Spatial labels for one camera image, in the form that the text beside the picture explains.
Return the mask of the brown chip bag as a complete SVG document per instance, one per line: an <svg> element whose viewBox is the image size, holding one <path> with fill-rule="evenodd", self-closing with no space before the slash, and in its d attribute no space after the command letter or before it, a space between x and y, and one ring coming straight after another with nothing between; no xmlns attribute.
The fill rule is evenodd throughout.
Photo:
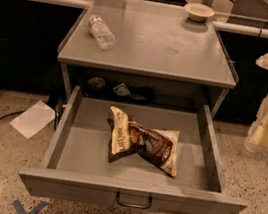
<svg viewBox="0 0 268 214"><path fill-rule="evenodd" d="M110 111L112 134L111 156L138 153L171 177L177 176L177 146L179 130L148 129L116 106Z"/></svg>

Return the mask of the grey metal counter cabinet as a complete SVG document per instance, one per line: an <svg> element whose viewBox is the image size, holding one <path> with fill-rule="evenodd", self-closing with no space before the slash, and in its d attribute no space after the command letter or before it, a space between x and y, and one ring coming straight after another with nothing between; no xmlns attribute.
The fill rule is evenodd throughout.
<svg viewBox="0 0 268 214"><path fill-rule="evenodd" d="M99 15L115 36L97 47L89 17ZM216 114L237 77L212 22L195 23L181 7L139 0L92 0L59 47L65 93L73 91L69 65L208 85Z"/></svg>

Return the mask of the grey open top drawer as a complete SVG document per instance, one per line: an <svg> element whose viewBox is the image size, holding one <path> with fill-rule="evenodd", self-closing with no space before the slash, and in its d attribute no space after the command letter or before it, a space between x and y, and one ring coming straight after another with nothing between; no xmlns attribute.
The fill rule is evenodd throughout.
<svg viewBox="0 0 268 214"><path fill-rule="evenodd" d="M145 210L167 214L237 214L247 207L226 192L207 106L182 112L120 104L144 127L179 130L178 171L170 178L138 154L109 156L111 105L73 90L41 166L19 171L30 194L116 207L117 192L149 196Z"/></svg>

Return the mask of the white bowl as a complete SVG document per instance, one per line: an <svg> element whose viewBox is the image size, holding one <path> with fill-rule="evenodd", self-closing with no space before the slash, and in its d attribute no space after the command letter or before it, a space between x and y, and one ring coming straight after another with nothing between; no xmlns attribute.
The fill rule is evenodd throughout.
<svg viewBox="0 0 268 214"><path fill-rule="evenodd" d="M197 3L188 3L184 9L187 11L188 17L195 22L204 22L215 14L211 7Z"/></svg>

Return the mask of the white tag in cabinet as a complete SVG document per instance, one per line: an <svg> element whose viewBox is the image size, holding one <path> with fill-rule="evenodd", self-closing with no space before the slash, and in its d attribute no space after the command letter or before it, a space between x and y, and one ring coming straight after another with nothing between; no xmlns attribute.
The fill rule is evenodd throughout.
<svg viewBox="0 0 268 214"><path fill-rule="evenodd" d="M131 95L129 89L124 83L116 85L115 87L113 87L113 90L114 93L119 97L127 97Z"/></svg>

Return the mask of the round grey object in cabinet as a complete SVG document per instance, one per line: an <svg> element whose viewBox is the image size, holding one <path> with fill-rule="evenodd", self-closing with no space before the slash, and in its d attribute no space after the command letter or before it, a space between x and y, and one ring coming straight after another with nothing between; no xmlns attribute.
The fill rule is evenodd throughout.
<svg viewBox="0 0 268 214"><path fill-rule="evenodd" d="M106 86L106 82L101 77L92 77L88 79L87 86L89 89L102 90Z"/></svg>

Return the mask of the clear plastic water bottle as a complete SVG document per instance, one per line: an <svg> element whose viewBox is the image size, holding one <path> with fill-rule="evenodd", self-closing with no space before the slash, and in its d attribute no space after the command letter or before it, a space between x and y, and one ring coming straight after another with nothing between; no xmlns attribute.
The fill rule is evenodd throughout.
<svg viewBox="0 0 268 214"><path fill-rule="evenodd" d="M105 51L114 47L116 38L99 15L92 15L89 17L88 26L90 29L89 32L99 48Z"/></svg>

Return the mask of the white paper sheet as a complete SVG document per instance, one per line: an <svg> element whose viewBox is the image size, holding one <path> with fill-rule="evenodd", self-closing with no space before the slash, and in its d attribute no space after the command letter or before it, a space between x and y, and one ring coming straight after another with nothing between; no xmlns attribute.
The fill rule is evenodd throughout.
<svg viewBox="0 0 268 214"><path fill-rule="evenodd" d="M10 125L21 135L26 137L26 139L29 139L51 123L54 117L55 113L53 108L39 101L17 118L14 118L14 120L10 122Z"/></svg>

